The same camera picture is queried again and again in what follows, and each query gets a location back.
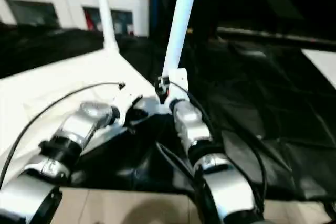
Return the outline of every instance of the floor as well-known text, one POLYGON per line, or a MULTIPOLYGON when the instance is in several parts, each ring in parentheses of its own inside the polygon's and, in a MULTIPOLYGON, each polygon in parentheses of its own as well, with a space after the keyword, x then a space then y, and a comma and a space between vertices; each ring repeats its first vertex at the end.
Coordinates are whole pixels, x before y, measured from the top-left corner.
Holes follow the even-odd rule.
MULTIPOLYGON (((196 208, 183 195, 63 188, 52 224, 199 224, 196 208)), ((320 204, 267 201, 265 218, 275 224, 330 221, 320 204)))

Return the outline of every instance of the black cloth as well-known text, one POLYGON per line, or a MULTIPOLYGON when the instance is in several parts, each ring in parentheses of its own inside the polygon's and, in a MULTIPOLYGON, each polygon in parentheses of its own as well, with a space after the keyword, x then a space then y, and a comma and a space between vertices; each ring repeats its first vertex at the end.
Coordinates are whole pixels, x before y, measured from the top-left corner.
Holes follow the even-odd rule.
MULTIPOLYGON (((130 37, 118 37, 117 41, 121 55, 153 83, 162 71, 166 43, 130 37)), ((224 142, 227 154, 251 180, 260 186, 260 168, 246 141, 258 149, 265 163, 268 198, 335 200, 336 91, 301 50, 235 41, 191 46, 188 41, 180 66, 188 70, 190 91, 209 113, 217 141, 224 142)), ((0 78, 101 47, 100 33, 0 28, 0 78)), ((84 156, 77 171, 82 171, 85 179, 73 186, 190 191, 188 185, 182 189, 174 186, 172 172, 167 170, 170 166, 160 161, 162 157, 154 147, 156 142, 169 142, 166 136, 173 134, 173 127, 165 127, 167 133, 158 135, 160 127, 151 123, 139 126, 138 136, 121 136, 130 144, 114 140, 115 145, 108 143, 105 147, 110 151, 105 155, 110 156, 101 155, 92 163, 94 166, 83 166, 88 157, 84 156), (139 150, 136 155, 134 150, 128 151, 135 143, 138 146, 134 148, 139 150), (109 169, 113 179, 102 180, 103 185, 94 184, 95 176, 104 177, 93 171, 103 173, 103 169, 109 169)), ((183 158, 178 139, 170 138, 169 148, 183 158)))

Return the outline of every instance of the white platform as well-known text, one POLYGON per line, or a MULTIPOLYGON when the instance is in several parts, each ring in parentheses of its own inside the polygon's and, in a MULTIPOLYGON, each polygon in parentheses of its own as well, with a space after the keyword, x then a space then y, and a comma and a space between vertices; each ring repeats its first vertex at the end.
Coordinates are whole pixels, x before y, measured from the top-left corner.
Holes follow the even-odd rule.
MULTIPOLYGON (((144 97, 156 96, 154 87, 124 58, 117 52, 108 55, 104 50, 0 80, 0 169, 15 138, 34 115, 73 89, 107 81, 132 85, 144 97)), ((22 139, 6 180, 22 168, 38 150, 38 143, 50 138, 67 113, 81 101, 111 102, 118 92, 117 86, 96 87, 70 97, 42 116, 22 139)), ((92 140, 87 148, 95 144, 92 140)))

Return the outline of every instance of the white metal rod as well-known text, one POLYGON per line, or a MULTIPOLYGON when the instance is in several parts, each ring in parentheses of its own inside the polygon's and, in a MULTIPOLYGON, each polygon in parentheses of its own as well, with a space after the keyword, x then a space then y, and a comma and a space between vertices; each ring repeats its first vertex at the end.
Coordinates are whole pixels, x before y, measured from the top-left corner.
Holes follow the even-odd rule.
POLYGON ((113 22, 111 17, 111 10, 108 0, 98 0, 99 13, 104 35, 104 48, 116 49, 119 51, 116 37, 114 36, 113 22))
POLYGON ((188 28, 194 0, 176 0, 173 24, 164 60, 162 76, 167 76, 170 69, 179 67, 185 34, 188 28))

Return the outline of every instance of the black cable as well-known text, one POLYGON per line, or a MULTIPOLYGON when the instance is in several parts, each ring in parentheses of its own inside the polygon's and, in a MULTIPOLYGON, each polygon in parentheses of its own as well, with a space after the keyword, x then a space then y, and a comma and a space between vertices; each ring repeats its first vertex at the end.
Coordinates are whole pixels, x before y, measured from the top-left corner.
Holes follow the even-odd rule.
POLYGON ((94 88, 96 86, 101 86, 101 85, 118 85, 119 86, 119 89, 121 89, 122 87, 124 87, 124 84, 123 83, 118 83, 118 82, 101 82, 101 83, 96 83, 96 84, 92 84, 92 85, 88 85, 88 86, 85 86, 83 88, 80 88, 80 89, 77 89, 77 90, 74 90, 68 94, 66 94, 65 96, 61 97, 60 99, 54 101, 53 103, 51 103, 49 106, 47 106, 44 110, 42 110, 41 112, 39 112, 36 116, 34 116, 29 122, 28 124, 23 128, 23 130, 20 132, 19 136, 16 138, 15 142, 13 143, 12 145, 12 148, 10 149, 9 151, 9 154, 7 156, 7 159, 6 159, 6 162, 4 164, 4 167, 2 168, 2 171, 1 171, 1 175, 0 175, 0 189, 2 188, 2 185, 3 185, 3 182, 4 182, 4 179, 5 179, 5 176, 6 176, 6 173, 7 173, 7 170, 8 170, 8 167, 9 167, 9 164, 14 156, 14 152, 17 148, 17 146, 19 145, 20 143, 20 140, 21 138, 23 137, 23 135, 26 133, 26 131, 29 129, 29 127, 42 115, 44 114, 47 110, 49 110, 51 107, 55 106, 57 103, 61 102, 62 100, 68 98, 69 96, 73 95, 73 94, 76 94, 76 93, 79 93, 83 90, 86 90, 86 89, 91 89, 91 88, 94 88))
POLYGON ((190 185, 194 187, 194 176, 190 172, 190 169, 184 164, 184 162, 170 149, 165 147, 163 144, 156 143, 156 147, 160 151, 161 155, 166 159, 166 161, 177 171, 179 171, 182 175, 184 175, 190 185))
MULTIPOLYGON (((215 136, 215 130, 214 130, 214 127, 211 123, 210 117, 208 116, 208 114, 206 113, 206 111, 204 110, 202 105, 197 101, 197 99, 192 94, 190 94, 189 91, 185 90, 184 88, 182 88, 180 85, 176 84, 175 82, 169 81, 169 83, 171 83, 171 84, 175 85, 176 87, 180 88, 181 90, 183 90, 189 96, 191 103, 194 103, 197 106, 197 108, 201 111, 201 113, 204 117, 204 120, 206 121, 206 124, 209 127, 211 135, 215 136)), ((261 202, 259 203, 259 208, 260 208, 261 213, 263 213, 264 212, 264 201, 265 201, 265 198, 266 198, 266 191, 267 191, 267 175, 266 175, 265 165, 263 163, 263 160, 261 159, 260 154, 254 148, 254 146, 252 146, 248 141, 244 141, 244 142, 247 144, 247 146, 251 149, 253 154, 256 156, 257 161, 258 161, 259 166, 260 166, 261 179, 262 179, 261 186, 263 188, 262 189, 263 191, 262 191, 262 196, 260 197, 261 202)))

